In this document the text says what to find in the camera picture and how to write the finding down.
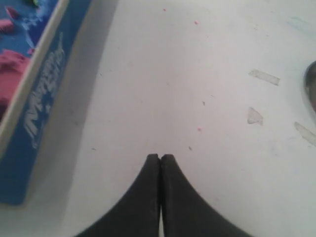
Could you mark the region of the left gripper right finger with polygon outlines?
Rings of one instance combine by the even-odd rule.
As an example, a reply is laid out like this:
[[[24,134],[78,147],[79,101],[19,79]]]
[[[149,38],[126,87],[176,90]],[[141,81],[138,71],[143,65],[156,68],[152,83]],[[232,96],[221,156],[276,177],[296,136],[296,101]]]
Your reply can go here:
[[[248,237],[197,193],[174,155],[160,160],[163,232],[166,237]]]

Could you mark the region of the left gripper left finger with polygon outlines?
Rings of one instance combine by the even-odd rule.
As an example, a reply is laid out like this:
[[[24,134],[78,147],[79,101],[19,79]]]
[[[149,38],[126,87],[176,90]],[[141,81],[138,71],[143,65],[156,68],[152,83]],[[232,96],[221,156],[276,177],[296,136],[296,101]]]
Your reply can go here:
[[[133,184],[105,215],[79,237],[158,237],[160,159],[149,154]]]

